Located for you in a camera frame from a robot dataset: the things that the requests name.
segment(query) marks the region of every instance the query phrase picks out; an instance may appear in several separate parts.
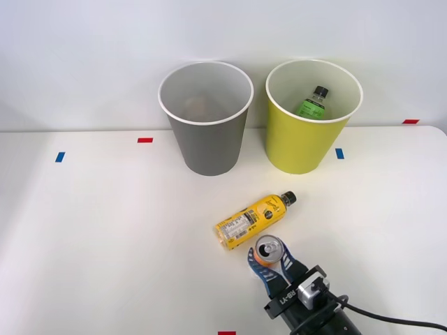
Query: white wall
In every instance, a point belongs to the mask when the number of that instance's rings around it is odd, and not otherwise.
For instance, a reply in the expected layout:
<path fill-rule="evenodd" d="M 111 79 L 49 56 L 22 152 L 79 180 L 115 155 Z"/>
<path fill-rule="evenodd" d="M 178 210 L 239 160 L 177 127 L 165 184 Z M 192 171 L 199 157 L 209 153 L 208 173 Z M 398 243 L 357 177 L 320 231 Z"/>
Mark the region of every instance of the white wall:
<path fill-rule="evenodd" d="M 362 82 L 351 125 L 447 131 L 447 1 L 2 0 L 0 130 L 169 128 L 156 90 L 185 61 L 245 70 L 265 123 L 269 70 L 334 61 Z"/>

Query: plastic bottle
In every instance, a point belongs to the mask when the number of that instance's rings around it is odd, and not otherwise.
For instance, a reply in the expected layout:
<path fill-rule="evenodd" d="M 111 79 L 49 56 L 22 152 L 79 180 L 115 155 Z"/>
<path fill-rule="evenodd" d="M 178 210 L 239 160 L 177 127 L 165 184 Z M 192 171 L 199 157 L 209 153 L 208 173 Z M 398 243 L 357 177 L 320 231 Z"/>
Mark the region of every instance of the plastic bottle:
<path fill-rule="evenodd" d="M 296 202 L 292 191 L 269 195 L 250 207 L 214 226 L 220 243 L 233 250 L 242 242 L 263 231 L 286 215 L 287 207 Z"/>
<path fill-rule="evenodd" d="M 306 119 L 321 120 L 325 111 L 323 101 L 328 95 L 328 92 L 324 87 L 317 86 L 312 97 L 304 100 L 295 114 Z"/>

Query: soda can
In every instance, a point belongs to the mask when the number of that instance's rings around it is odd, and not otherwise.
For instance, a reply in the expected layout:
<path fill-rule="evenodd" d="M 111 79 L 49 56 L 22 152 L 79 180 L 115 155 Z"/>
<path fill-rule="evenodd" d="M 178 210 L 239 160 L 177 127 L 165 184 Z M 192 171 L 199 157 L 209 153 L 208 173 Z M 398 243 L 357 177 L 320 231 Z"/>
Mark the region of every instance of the soda can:
<path fill-rule="evenodd" d="M 281 260 L 284 254 L 284 245 L 281 240 L 272 235 L 263 235 L 254 248 L 254 259 L 264 267 L 270 267 Z"/>

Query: paper cup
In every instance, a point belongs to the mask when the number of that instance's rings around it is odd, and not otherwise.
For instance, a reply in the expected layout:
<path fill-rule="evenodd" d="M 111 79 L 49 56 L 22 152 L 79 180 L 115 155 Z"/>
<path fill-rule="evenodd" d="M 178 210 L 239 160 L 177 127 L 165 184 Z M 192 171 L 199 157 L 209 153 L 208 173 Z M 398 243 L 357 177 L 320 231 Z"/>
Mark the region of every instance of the paper cup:
<path fill-rule="evenodd" d="M 322 120 L 293 114 L 317 86 L 329 90 Z M 294 60 L 270 72 L 265 83 L 269 98 L 267 156 L 287 173 L 315 169 L 363 100 L 358 80 L 344 68 L 321 60 Z"/>
<path fill-rule="evenodd" d="M 247 74 L 218 61 L 183 66 L 162 81 L 160 106 L 191 170 L 215 176 L 236 164 L 253 94 Z"/>

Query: black cable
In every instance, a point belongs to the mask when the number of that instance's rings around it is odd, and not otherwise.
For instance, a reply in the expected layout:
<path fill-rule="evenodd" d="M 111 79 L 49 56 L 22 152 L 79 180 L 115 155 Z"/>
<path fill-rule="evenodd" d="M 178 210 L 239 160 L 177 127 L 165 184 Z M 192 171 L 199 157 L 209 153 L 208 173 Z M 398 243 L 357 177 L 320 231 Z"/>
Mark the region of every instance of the black cable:
<path fill-rule="evenodd" d="M 438 325 L 437 323 L 387 318 L 386 316 L 381 316 L 381 315 L 377 315 L 374 313 L 370 313 L 370 312 L 364 311 L 358 307 L 352 306 L 352 305 L 348 304 L 347 302 L 343 301 L 343 299 L 337 298 L 329 291 L 325 291 L 325 293 L 329 298 L 331 298 L 335 302 L 339 303 L 343 307 L 349 308 L 356 313 L 367 316 L 368 318 L 372 318 L 372 319 L 376 319 L 376 320 L 380 320 L 380 321 L 384 321 L 384 322 L 389 322 L 389 323 L 396 323 L 398 325 L 435 328 L 435 329 L 444 330 L 445 332 L 447 332 L 446 326 Z"/>

